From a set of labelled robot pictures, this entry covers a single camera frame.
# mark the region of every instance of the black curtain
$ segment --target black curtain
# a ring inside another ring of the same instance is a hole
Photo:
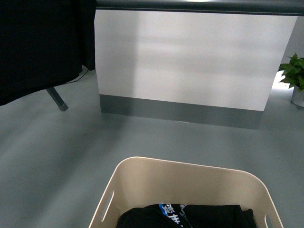
[[[0,3],[0,105],[95,69],[95,0]]]

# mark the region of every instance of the epoxy floor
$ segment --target epoxy floor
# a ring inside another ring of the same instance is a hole
[[[144,156],[248,171],[304,227],[304,108],[273,89],[258,129],[101,115],[95,72],[0,106],[0,227],[87,228],[116,165]]]

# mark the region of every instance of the plastic basket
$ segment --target plastic basket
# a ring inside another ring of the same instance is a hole
[[[258,228],[282,222],[264,183],[238,170],[131,157],[115,169],[89,228],[115,228],[119,217],[135,207],[151,204],[239,204],[251,208]]]

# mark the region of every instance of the cable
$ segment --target cable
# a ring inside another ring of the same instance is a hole
[[[65,84],[70,84],[70,83],[79,81],[81,78],[83,78],[83,77],[87,74],[88,71],[89,71],[89,69],[87,69],[87,71],[86,71],[79,79],[77,79],[77,80],[75,80],[75,81],[72,81],[72,82],[67,82],[67,83],[65,83]]]

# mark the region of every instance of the basket handle hole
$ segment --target basket handle hole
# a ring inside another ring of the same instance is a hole
[[[266,222],[266,227],[267,227],[267,228],[273,228],[272,222],[271,222],[271,219],[270,219],[270,216],[269,216],[269,215],[266,215],[266,216],[265,216],[265,222]]]
[[[105,206],[104,206],[103,212],[101,214],[101,218],[100,218],[101,222],[103,222],[106,217],[106,214],[110,208],[113,197],[114,197],[114,190],[109,194],[108,200],[105,203]]]

